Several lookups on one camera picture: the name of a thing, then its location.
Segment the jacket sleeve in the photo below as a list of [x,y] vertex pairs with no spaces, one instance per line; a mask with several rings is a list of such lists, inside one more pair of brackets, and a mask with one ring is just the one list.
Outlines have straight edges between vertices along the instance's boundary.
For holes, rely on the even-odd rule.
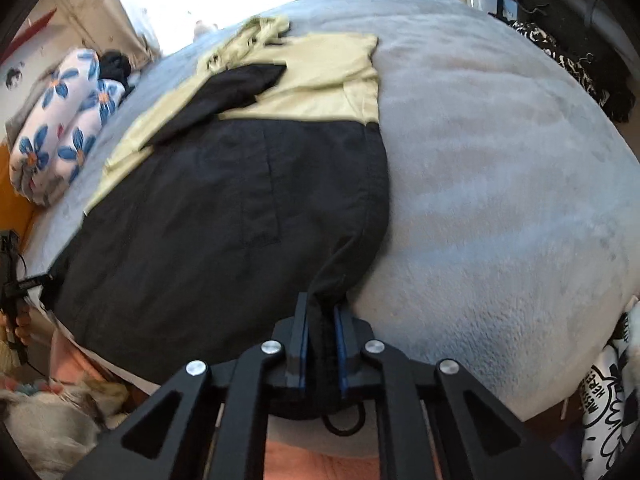
[[255,96],[277,84],[286,69],[285,64],[261,63],[231,68],[212,76],[144,147],[168,143],[212,115],[254,104]]

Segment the finger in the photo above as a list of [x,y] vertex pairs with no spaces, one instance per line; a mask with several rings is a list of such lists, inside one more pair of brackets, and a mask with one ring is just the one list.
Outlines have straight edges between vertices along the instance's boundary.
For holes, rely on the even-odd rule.
[[17,318],[15,318],[15,323],[17,326],[27,326],[31,324],[31,316],[29,314],[20,314]]
[[15,329],[15,335],[17,335],[19,338],[23,338],[23,337],[27,338],[31,336],[31,330],[23,326],[19,326],[18,328]]

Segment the wall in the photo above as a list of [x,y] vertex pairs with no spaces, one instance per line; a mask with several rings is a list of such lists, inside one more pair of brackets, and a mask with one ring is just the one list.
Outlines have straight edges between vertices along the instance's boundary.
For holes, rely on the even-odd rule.
[[[55,4],[52,0],[40,0],[31,11],[29,18],[34,22],[53,8]],[[82,46],[82,39],[67,25],[63,15],[57,12],[48,27],[2,63],[0,66],[0,142],[6,137],[5,121],[20,109],[37,77],[75,46]],[[9,89],[6,85],[7,75],[11,69],[20,71],[22,77],[13,89]]]

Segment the blue flower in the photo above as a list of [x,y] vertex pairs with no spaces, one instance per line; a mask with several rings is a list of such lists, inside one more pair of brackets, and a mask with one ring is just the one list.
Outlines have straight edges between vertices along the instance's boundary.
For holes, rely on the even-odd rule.
[[46,124],[40,127],[33,137],[33,146],[31,145],[31,141],[26,137],[23,137],[20,140],[20,145],[18,146],[20,153],[27,156],[27,167],[32,168],[35,171],[43,170],[49,162],[49,153],[40,152],[42,145],[44,144],[44,140],[47,138],[48,129],[49,127]]
[[71,146],[62,146],[58,149],[58,156],[60,158],[63,160],[74,160],[76,162],[76,166],[71,172],[71,176],[69,176],[69,184],[76,179],[78,173],[82,170],[87,155],[89,155],[91,148],[95,144],[95,136],[90,135],[85,139],[80,128],[74,130],[71,138],[75,149]]
[[97,75],[98,69],[100,68],[98,55],[93,50],[85,50],[84,52],[78,54],[78,59],[91,60],[91,65],[89,65],[89,73],[87,75],[87,79],[91,81],[91,79],[93,79],[94,76]]
[[71,79],[74,77],[78,77],[78,69],[77,68],[69,68],[60,75],[60,70],[56,70],[53,74],[51,74],[51,83],[49,84],[49,88],[44,92],[44,99],[42,100],[42,109],[46,110],[47,106],[49,106],[51,100],[53,99],[53,92],[55,91],[63,99],[69,95],[69,88],[66,86],[65,79]]
[[110,114],[116,111],[116,101],[113,96],[116,95],[118,87],[116,85],[107,85],[102,79],[98,81],[98,89],[93,90],[80,105],[79,112],[84,112],[90,108],[95,108],[100,104],[100,122],[105,125]]

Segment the gray blanket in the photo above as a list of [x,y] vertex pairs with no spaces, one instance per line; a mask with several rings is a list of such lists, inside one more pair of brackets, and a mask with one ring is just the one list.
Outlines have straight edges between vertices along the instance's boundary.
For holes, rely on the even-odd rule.
[[[299,0],[290,34],[372,32],[392,220],[356,313],[412,358],[455,358],[522,418],[571,394],[640,285],[640,165],[525,38],[456,0]],[[162,60],[103,130],[26,253],[46,270],[135,118],[222,30]],[[344,441],[298,444],[344,452]]]

